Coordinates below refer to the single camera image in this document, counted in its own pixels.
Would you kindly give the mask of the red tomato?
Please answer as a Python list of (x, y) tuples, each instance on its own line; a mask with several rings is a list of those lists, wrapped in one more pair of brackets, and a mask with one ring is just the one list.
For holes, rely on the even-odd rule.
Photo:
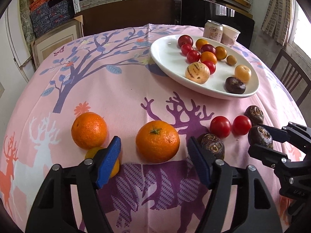
[(209, 68), (210, 71), (210, 75), (213, 75), (216, 71), (216, 65), (211, 62), (211, 61), (203, 61), (203, 64), (205, 64), (207, 66), (207, 68)]
[(196, 50), (191, 50), (187, 53), (187, 61), (191, 64), (200, 61), (201, 54)]
[(216, 116), (210, 123), (209, 130), (219, 138), (226, 138), (232, 131), (230, 121), (224, 116)]
[(193, 50), (193, 46), (186, 43), (186, 44), (183, 44), (182, 47), (181, 47), (181, 52), (182, 54), (184, 54), (185, 56), (187, 56), (187, 54)]
[(248, 134), (252, 127), (250, 119), (245, 115), (237, 116), (232, 124), (232, 133), (236, 136), (244, 136)]

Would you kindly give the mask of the yellow-green small citrus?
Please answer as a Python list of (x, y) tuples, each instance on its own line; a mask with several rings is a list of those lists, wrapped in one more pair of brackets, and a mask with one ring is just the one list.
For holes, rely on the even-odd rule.
[[(88, 158), (93, 159), (96, 156), (96, 153), (100, 150), (105, 150), (105, 149), (103, 147), (94, 147), (92, 149), (89, 149), (87, 153), (85, 154), (84, 159), (88, 159)], [(111, 170), (109, 178), (112, 179), (113, 177), (117, 175), (117, 173), (120, 170), (120, 160), (119, 158), (116, 159), (116, 161), (114, 162), (113, 168), (111, 168), (111, 165), (113, 162), (111, 158), (105, 158), (104, 162), (107, 163), (106, 167)]]

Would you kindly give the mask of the yellow smooth fruit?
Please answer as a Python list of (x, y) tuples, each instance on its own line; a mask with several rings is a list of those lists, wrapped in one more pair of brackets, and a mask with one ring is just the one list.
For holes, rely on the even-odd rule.
[(252, 71), (245, 65), (238, 65), (235, 68), (235, 77), (241, 80), (243, 83), (248, 83), (252, 76)]

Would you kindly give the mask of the small olive kumquat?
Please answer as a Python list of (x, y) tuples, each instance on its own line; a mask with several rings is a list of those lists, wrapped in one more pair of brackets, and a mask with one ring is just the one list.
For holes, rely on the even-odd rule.
[(228, 65), (234, 66), (237, 64), (237, 59), (233, 55), (229, 55), (229, 56), (227, 56), (226, 62)]

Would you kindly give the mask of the large orange front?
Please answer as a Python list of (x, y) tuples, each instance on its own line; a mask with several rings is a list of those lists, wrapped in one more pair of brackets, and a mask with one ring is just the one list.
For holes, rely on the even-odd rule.
[(217, 60), (221, 61), (227, 57), (227, 50), (224, 47), (217, 46), (215, 50), (216, 50), (215, 56), (217, 57)]

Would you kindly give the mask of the striped pepino melon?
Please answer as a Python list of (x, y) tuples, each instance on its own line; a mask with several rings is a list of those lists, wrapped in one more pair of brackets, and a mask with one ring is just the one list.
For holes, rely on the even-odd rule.
[(210, 77), (210, 70), (201, 62), (193, 62), (187, 66), (185, 77), (195, 83), (204, 84)]

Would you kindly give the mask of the small orange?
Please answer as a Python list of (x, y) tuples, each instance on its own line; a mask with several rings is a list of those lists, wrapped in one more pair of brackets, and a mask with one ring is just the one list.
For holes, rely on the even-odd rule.
[(201, 53), (200, 61), (201, 62), (209, 61), (209, 62), (212, 62), (213, 64), (216, 65), (218, 60), (217, 60), (217, 57), (215, 56), (214, 53), (203, 52), (203, 53)]
[(195, 46), (197, 48), (198, 51), (201, 50), (201, 48), (206, 45), (206, 44), (209, 44), (208, 41), (206, 39), (203, 39), (203, 38), (199, 38), (196, 40), (196, 43), (195, 43)]

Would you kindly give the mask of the dark red plum front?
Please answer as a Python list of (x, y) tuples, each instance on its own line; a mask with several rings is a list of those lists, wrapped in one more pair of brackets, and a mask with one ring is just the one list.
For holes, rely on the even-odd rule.
[(214, 55), (216, 54), (216, 49), (214, 46), (212, 46), (211, 44), (204, 44), (202, 45), (201, 49), (200, 49), (201, 53), (204, 52), (211, 52)]

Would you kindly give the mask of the dark red plum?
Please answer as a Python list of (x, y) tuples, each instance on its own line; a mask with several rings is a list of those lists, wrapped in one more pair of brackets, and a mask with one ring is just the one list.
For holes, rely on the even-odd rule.
[(204, 52), (211, 52), (214, 55), (216, 54), (216, 49), (214, 46), (212, 46), (211, 44), (204, 44), (202, 45), (201, 49), (200, 49), (201, 53)]
[(178, 38), (178, 45), (182, 47), (184, 44), (189, 44), (190, 46), (193, 45), (193, 39), (189, 35), (181, 35)]

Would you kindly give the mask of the orange tangerine with stem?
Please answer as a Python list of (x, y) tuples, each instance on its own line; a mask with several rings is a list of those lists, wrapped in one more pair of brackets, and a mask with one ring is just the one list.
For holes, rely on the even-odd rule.
[(172, 125), (162, 120), (154, 120), (140, 128), (135, 143), (142, 159), (149, 163), (163, 163), (176, 155), (180, 138)]

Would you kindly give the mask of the dark wooden chair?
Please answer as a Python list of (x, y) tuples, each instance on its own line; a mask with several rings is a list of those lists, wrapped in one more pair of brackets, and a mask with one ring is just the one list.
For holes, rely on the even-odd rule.
[(283, 73), (279, 80), (287, 89), (288, 93), (291, 94), (301, 81), (304, 81), (306, 83), (306, 88), (303, 90), (299, 98), (295, 100), (297, 106), (299, 107), (301, 103), (304, 101), (304, 99), (307, 97), (308, 93), (310, 92), (310, 77), (301, 68), (301, 66), (298, 63), (296, 63), (294, 59), (283, 49), (279, 51), (271, 67), (272, 72), (276, 71), (282, 58), (286, 60), (287, 65), (283, 69)]

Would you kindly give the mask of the white oval plate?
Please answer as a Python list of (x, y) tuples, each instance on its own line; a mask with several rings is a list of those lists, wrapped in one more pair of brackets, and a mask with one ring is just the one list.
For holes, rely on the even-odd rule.
[(241, 54), (217, 41), (208, 50), (180, 46), (182, 35), (157, 39), (151, 57), (171, 79), (198, 93), (219, 99), (247, 98), (259, 89), (254, 68)]

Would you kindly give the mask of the pink paper cup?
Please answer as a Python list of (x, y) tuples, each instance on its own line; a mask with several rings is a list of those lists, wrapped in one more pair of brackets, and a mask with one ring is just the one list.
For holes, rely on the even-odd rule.
[(233, 47), (240, 34), (240, 31), (225, 24), (222, 25), (222, 28), (223, 28), (223, 32), (222, 32), (221, 43), (228, 47)]

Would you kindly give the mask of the checkered curtain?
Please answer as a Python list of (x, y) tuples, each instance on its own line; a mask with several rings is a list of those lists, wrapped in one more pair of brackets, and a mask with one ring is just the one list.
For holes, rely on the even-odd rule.
[(276, 43), (288, 43), (294, 20), (294, 0), (269, 0), (261, 30)]

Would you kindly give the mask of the pink beverage can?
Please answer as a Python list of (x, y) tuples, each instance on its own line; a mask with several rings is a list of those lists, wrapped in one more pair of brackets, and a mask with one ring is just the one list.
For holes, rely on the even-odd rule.
[(203, 37), (221, 42), (223, 34), (223, 25), (215, 21), (207, 20), (204, 26)]

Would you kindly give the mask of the pink deer print tablecloth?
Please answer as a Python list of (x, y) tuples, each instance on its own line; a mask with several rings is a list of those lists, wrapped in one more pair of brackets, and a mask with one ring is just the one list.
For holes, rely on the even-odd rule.
[[(188, 157), (186, 140), (205, 133), (214, 117), (233, 121), (256, 105), (267, 125), (305, 124), (284, 86), (241, 44), (234, 49), (259, 77), (259, 90), (249, 98), (196, 93), (167, 77), (152, 60), (156, 39), (201, 37), (202, 32), (194, 26), (125, 28), (80, 38), (43, 61), (15, 106), (2, 144), (1, 199), (20, 229), (50, 168), (84, 159), (85, 150), (71, 136), (74, 120), (83, 113), (99, 114), (108, 137), (122, 141), (120, 171), (98, 192), (115, 232), (195, 231), (209, 194)], [(152, 120), (167, 122), (179, 133), (179, 151), (166, 163), (148, 164), (136, 152), (136, 134)]]

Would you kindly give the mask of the black monitor screen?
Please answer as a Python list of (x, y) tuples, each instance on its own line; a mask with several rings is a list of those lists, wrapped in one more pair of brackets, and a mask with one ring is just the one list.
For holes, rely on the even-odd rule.
[(255, 21), (226, 6), (204, 0), (181, 0), (181, 25), (204, 27), (208, 21), (228, 25), (240, 31), (237, 42), (250, 48)]

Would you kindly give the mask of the framed picture leaning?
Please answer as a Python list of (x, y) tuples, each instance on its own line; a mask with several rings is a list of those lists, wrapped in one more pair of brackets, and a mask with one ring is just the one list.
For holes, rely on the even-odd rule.
[(83, 16), (75, 17), (66, 23), (52, 29), (31, 43), (35, 67), (50, 54), (57, 55), (58, 48), (83, 36)]

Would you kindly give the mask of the blue patterned storage boxes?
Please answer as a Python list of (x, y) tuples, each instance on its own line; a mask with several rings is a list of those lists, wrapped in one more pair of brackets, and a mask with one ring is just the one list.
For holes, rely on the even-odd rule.
[(35, 37), (58, 27), (73, 17), (72, 0), (36, 0), (30, 5)]

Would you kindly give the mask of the dark wooden cabinet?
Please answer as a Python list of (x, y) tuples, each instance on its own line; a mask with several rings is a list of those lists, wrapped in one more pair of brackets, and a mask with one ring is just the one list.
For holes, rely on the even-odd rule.
[(180, 0), (126, 0), (82, 10), (85, 36), (146, 24), (179, 24)]

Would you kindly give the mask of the white board leaning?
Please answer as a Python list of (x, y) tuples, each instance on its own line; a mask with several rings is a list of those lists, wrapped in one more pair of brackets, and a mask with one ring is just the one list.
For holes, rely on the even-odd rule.
[(22, 31), (21, 18), (16, 4), (9, 5), (5, 11), (5, 28), (13, 54), (13, 60), (22, 77), (28, 83), (34, 72), (33, 56), (28, 49)]

